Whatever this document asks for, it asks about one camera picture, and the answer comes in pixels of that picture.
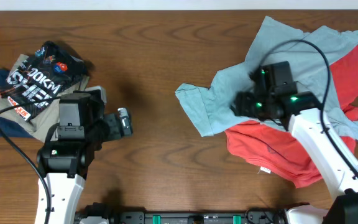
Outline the light blue t-shirt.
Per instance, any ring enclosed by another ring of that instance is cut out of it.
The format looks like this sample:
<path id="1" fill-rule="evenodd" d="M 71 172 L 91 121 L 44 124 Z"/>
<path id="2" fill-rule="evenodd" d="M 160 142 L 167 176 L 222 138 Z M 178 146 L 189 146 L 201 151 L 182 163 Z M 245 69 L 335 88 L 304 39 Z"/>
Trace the light blue t-shirt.
<path id="1" fill-rule="evenodd" d="M 336 88 L 327 83 L 324 62 L 337 62 L 357 44 L 358 30 L 338 32 L 321 26 L 308 33 L 267 16 L 244 62 L 218 71 L 210 88 L 184 83 L 175 95 L 201 136 L 213 136 L 250 120 L 246 116 L 235 116 L 230 109 L 238 92 L 253 89 L 250 73 L 260 63 L 287 61 L 300 92 L 311 91 L 318 100 L 323 99 L 325 91 L 329 92 L 324 110 L 337 134 L 358 140 L 358 123 L 353 123 L 341 111 Z"/>

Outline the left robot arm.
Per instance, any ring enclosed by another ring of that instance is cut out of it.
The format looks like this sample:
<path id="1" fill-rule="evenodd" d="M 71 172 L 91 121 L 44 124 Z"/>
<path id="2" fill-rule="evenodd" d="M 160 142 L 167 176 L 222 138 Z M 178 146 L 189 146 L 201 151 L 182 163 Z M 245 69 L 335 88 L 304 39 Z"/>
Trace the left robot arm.
<path id="1" fill-rule="evenodd" d="M 37 153 L 41 178 L 36 223 L 111 222 L 98 203 L 88 206 L 85 214 L 76 214 L 95 152 L 104 142 L 133 133 L 126 108 L 105 114 L 106 102 L 106 91 L 101 86 L 60 97 L 58 123 L 49 129 Z"/>

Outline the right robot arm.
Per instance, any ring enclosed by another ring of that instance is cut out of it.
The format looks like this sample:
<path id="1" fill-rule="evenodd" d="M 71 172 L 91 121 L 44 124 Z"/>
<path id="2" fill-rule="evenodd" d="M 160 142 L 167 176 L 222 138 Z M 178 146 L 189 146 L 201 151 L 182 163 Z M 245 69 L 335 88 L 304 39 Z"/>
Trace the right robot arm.
<path id="1" fill-rule="evenodd" d="M 312 92 L 298 91 L 288 62 L 258 66 L 249 76 L 254 89 L 236 95 L 234 114 L 279 120 L 308 153 L 334 200 L 328 210 L 285 209 L 275 223 L 358 223 L 358 160 L 335 132 L 323 104 Z"/>

